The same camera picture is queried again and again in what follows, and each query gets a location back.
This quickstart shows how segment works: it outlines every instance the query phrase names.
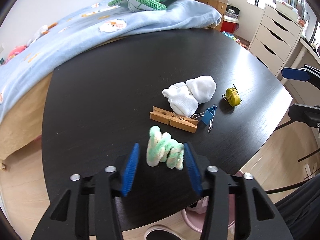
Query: drawer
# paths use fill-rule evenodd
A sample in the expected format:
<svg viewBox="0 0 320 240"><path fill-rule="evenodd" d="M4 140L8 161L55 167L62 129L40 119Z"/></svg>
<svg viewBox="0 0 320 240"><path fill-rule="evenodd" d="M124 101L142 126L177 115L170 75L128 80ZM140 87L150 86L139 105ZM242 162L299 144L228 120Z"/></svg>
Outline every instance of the drawer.
<svg viewBox="0 0 320 240"><path fill-rule="evenodd" d="M260 25L256 34L256 39L261 41L269 49L271 49L280 59L285 61L289 56L292 48L286 44L275 33L267 29L265 26Z"/></svg>
<svg viewBox="0 0 320 240"><path fill-rule="evenodd" d="M270 52L269 49L257 39L253 40L249 51L262 61L275 75L284 63L277 55Z"/></svg>
<svg viewBox="0 0 320 240"><path fill-rule="evenodd" d="M283 28L279 23L275 20L269 18L264 15L262 17L261 24L265 26L267 29L271 30L273 33L278 35L285 43L287 43L291 48L294 47L297 37L293 36L289 31Z"/></svg>
<svg viewBox="0 0 320 240"><path fill-rule="evenodd" d="M279 23L283 28L293 34L293 36L297 37L300 34L301 28L295 22L290 20L287 16L278 12L276 9L266 5L266 10L264 14L267 15L269 18L274 20L275 22Z"/></svg>

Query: desk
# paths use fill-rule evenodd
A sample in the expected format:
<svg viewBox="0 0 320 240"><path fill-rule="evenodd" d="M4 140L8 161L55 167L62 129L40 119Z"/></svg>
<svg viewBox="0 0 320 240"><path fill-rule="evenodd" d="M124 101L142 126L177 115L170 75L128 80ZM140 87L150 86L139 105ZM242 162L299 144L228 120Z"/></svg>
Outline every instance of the desk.
<svg viewBox="0 0 320 240"><path fill-rule="evenodd" d="M218 106L209 134L201 122L192 134L150 119L153 106L171 110L164 88L201 75L211 75L217 83L212 99L197 110ZM237 108L222 99L233 84L242 99ZM92 176L138 142L141 159L132 191L116 199L121 229L168 217L199 197L186 168L147 166L151 126L158 125L179 142L190 141L212 165L234 174L269 138L291 100L255 56L216 30L147 33L84 52L54 70L47 94L42 160L49 198L71 174Z"/></svg>
<svg viewBox="0 0 320 240"><path fill-rule="evenodd" d="M320 57L313 51L313 49L311 49L309 44L307 44L307 42L303 38L300 38L299 42L302 44L302 47L290 68L298 68L307 51L312 55L312 57L314 57L314 59L316 60L316 62L318 62L320 66ZM287 78L282 78L280 82L284 85L287 82L287 80Z"/></svg>
<svg viewBox="0 0 320 240"><path fill-rule="evenodd" d="M290 64L286 65L286 67L301 68L306 64L320 69L320 58L303 38L300 38L299 44L297 45L297 50L292 53L289 63ZM286 85L286 87L289 89L289 91L299 104L309 106L316 106L320 104L320 91L309 82L302 82L297 80L288 81L288 79L283 78L281 74L279 75L279 78L281 78L280 82ZM311 129L315 136L317 144L320 147L318 129Z"/></svg>

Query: white wall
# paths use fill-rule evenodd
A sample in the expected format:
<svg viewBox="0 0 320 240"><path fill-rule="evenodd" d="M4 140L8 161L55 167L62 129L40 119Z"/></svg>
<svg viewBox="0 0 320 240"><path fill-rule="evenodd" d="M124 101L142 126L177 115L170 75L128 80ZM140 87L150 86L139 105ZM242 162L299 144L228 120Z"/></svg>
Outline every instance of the white wall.
<svg viewBox="0 0 320 240"><path fill-rule="evenodd" d="M102 0L17 0L0 27L0 44L4 51L0 58L19 45L24 45L45 24L85 6Z"/></svg>
<svg viewBox="0 0 320 240"><path fill-rule="evenodd" d="M251 41L263 14L263 10L247 0L229 0L229 4L240 9L239 29L235 32L242 38Z"/></svg>

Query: blue blanket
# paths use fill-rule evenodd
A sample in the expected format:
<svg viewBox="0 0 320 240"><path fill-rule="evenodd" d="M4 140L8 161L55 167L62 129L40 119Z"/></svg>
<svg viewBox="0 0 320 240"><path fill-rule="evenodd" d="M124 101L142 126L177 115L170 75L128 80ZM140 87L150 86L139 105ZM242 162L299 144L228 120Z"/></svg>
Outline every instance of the blue blanket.
<svg viewBox="0 0 320 240"><path fill-rule="evenodd" d="M109 1L64 17L49 33L0 66L0 123L15 103L57 66L94 46L119 36L202 28L221 19L216 9L193 0L168 0L166 11L136 13L109 7Z"/></svg>

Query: white towel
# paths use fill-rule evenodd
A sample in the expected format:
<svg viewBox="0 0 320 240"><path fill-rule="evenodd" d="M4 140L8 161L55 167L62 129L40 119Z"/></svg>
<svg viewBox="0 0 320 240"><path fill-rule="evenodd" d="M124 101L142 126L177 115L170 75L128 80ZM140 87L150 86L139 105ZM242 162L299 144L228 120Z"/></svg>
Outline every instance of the white towel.
<svg viewBox="0 0 320 240"><path fill-rule="evenodd" d="M176 114L192 116L198 108L198 101L183 82L176 83L162 91Z"/></svg>
<svg viewBox="0 0 320 240"><path fill-rule="evenodd" d="M201 76L179 82L162 91L176 114L191 117L199 104L206 103L212 98L217 84L211 76Z"/></svg>
<svg viewBox="0 0 320 240"><path fill-rule="evenodd" d="M199 104L210 101L217 88L217 84L212 76L189 79L186 81L186 84Z"/></svg>

